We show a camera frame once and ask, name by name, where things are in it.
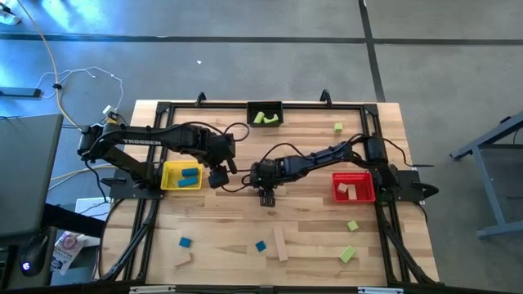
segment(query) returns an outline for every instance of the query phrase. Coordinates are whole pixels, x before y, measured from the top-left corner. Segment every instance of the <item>wooden table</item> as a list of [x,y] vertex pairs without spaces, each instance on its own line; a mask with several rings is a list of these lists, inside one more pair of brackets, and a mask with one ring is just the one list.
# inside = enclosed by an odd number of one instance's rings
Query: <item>wooden table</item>
[[[157,102],[138,100],[132,125],[153,125]],[[403,148],[410,161],[400,106],[381,103],[378,109],[383,136]],[[177,109],[174,122],[199,120],[224,130],[231,123],[245,122],[245,113],[244,109]],[[334,123],[343,123],[342,134],[334,133]],[[234,127],[232,131],[237,138],[245,133],[241,127]],[[285,110],[284,124],[279,128],[252,128],[247,140],[236,143],[235,162],[238,169],[249,168],[270,147],[281,142],[292,143],[308,154],[347,140],[357,132],[361,132],[360,116],[355,111]],[[143,146],[125,147],[126,152],[142,161],[145,161],[147,150]],[[364,154],[361,144],[355,146],[355,151]],[[398,150],[388,145],[387,152],[391,163],[399,169],[407,168]],[[281,147],[275,149],[270,158],[291,154],[294,154],[292,149]],[[191,157],[168,153],[168,160],[188,158]],[[332,173],[349,171],[360,169],[350,163],[339,163],[280,186],[275,190],[276,207],[273,208],[260,207],[253,189],[229,194],[222,189],[210,189],[207,180],[198,191],[167,193],[160,204],[147,283],[386,285],[374,206],[341,205],[333,201]],[[231,176],[227,187],[239,188],[243,174]],[[104,272],[129,242],[136,203],[135,200],[124,201],[111,216],[103,245]],[[412,203],[398,203],[398,214],[405,246],[427,275],[437,280],[422,211]],[[352,220],[360,226],[355,232],[349,232],[346,227]],[[288,261],[279,262],[273,235],[275,225],[284,229]],[[182,236],[193,240],[190,249],[178,246]],[[255,243],[261,240],[267,249],[258,252]],[[348,245],[357,253],[344,264],[338,256]],[[193,260],[176,268],[173,262],[181,250],[189,250]],[[396,250],[391,251],[396,277],[400,277]],[[141,259],[140,248],[137,256],[134,273]]]

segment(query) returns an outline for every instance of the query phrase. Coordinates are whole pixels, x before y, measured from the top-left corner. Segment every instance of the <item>computer mouse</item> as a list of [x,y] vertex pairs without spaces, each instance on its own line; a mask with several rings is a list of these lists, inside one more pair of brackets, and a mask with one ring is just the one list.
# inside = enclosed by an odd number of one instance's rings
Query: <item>computer mouse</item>
[[35,234],[27,245],[22,248],[20,255],[20,270],[26,277],[40,273],[46,260],[47,241],[45,233]]

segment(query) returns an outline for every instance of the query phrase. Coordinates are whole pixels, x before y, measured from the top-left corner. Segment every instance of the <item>green cube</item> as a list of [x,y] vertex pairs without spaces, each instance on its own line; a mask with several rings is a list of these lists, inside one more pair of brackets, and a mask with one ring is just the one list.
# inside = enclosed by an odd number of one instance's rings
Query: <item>green cube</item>
[[358,224],[355,220],[351,220],[348,223],[346,223],[346,226],[349,227],[349,230],[352,232],[354,230],[357,230],[359,228]]
[[340,259],[347,263],[356,253],[356,250],[352,246],[348,246],[343,250],[342,254],[340,254]]
[[334,131],[340,132],[343,130],[343,124],[341,122],[334,123]]
[[275,116],[273,116],[271,119],[268,119],[268,118],[263,118],[263,122],[264,123],[273,123],[273,122],[278,122],[278,114],[275,114]]
[[253,123],[262,123],[263,118],[265,117],[265,114],[262,111],[258,111],[256,114],[256,117],[254,118]]

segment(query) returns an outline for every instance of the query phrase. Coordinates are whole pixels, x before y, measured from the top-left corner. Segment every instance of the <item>blue block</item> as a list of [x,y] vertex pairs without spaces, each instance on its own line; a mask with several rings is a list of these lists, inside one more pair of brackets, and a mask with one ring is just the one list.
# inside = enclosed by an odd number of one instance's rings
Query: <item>blue block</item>
[[180,242],[178,243],[178,245],[180,245],[182,247],[185,247],[185,248],[189,248],[190,247],[190,239],[181,237]]
[[198,168],[192,167],[192,168],[185,168],[181,170],[182,176],[197,176],[198,175]]
[[260,241],[260,242],[256,243],[256,249],[257,249],[259,252],[264,251],[266,248],[267,248],[267,246],[265,246],[265,242]]
[[194,185],[196,183],[198,183],[198,177],[194,176],[194,177],[191,177],[191,178],[186,178],[186,179],[183,179],[183,180],[179,180],[178,181],[178,187],[185,187],[185,186],[188,186],[188,185]]

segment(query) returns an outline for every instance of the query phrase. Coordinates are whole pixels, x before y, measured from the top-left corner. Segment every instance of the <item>gray carpet floor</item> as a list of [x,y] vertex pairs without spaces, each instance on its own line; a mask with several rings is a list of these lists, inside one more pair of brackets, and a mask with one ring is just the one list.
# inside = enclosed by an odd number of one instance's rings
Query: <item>gray carpet floor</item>
[[[357,0],[74,0],[27,2],[46,33],[148,36],[363,38]],[[34,33],[23,17],[2,33]],[[523,38],[523,2],[512,0],[367,0],[375,38]],[[51,42],[59,70],[99,66],[123,80],[121,114],[139,99],[376,101],[365,44]],[[0,86],[34,87],[51,70],[39,41],[0,40]],[[423,181],[440,194],[427,200],[429,230],[442,282],[523,292],[523,234],[480,241],[494,225],[473,158],[449,153],[523,110],[523,46],[376,45],[387,102],[400,103],[413,160],[434,163]],[[77,123],[102,118],[115,105],[118,82],[96,72],[64,82],[64,107]],[[42,88],[51,94],[51,80]],[[57,113],[54,99],[0,100],[0,114]],[[63,130],[53,175],[83,168],[79,135]],[[523,134],[518,140],[523,143]],[[109,176],[111,171],[100,171]],[[47,201],[71,204],[98,197],[92,174],[52,190]]]

